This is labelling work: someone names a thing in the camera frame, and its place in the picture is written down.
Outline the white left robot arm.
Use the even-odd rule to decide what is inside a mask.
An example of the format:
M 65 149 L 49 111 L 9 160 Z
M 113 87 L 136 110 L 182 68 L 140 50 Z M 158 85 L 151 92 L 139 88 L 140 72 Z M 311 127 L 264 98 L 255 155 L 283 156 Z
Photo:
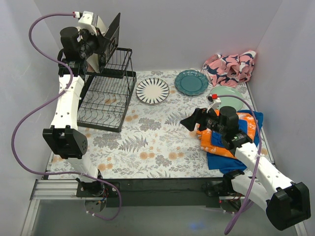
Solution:
M 106 57 L 110 39 L 98 27 L 67 27 L 60 36 L 63 48 L 57 60 L 61 95 L 50 127 L 43 130 L 43 138 L 54 154 L 80 173 L 79 181 L 89 183 L 88 191 L 98 197 L 104 193 L 105 185 L 97 180 L 101 178 L 100 171 L 84 157 L 88 141 L 78 130 L 77 115 L 88 66 L 98 71 L 98 60 Z

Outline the teal scalloped plate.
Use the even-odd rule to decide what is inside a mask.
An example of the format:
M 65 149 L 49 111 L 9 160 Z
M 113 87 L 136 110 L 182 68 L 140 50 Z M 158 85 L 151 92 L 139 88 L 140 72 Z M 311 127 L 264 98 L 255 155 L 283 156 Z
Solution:
M 176 76 L 174 85 L 179 92 L 196 96 L 207 89 L 209 82 L 204 74 L 195 70 L 185 70 Z

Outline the white black rimmed square plate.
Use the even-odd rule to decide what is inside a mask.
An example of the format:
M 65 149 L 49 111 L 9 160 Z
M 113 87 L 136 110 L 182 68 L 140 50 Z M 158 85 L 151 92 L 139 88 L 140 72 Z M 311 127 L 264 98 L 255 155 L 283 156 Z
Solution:
M 108 27 L 99 16 L 97 16 L 96 28 L 99 29 L 99 33 L 102 37 L 105 36 L 105 33 L 108 30 Z M 88 58 L 87 62 L 89 72 L 99 72 L 99 56 L 93 54 Z

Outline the white blue striped plate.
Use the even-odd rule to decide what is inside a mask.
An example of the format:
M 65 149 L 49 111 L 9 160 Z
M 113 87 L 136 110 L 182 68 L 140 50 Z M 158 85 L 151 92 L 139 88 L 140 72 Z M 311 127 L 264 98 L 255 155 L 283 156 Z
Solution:
M 169 85 L 160 78 L 142 80 L 136 88 L 137 98 L 145 104 L 156 105 L 169 96 Z

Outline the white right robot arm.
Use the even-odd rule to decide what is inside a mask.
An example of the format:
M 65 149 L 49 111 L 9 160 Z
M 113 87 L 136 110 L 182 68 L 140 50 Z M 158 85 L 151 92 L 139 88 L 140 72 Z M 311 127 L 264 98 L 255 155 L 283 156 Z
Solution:
M 227 195 L 237 192 L 260 206 L 272 223 L 283 231 L 311 216 L 310 192 L 300 182 L 283 175 L 263 155 L 259 154 L 252 139 L 239 128 L 239 117 L 233 107 L 224 106 L 216 113 L 213 109 L 197 108 L 181 120 L 181 125 L 193 131 L 199 124 L 201 131 L 210 129 L 221 135 L 223 146 L 252 171 L 252 178 L 242 173 L 223 182 Z

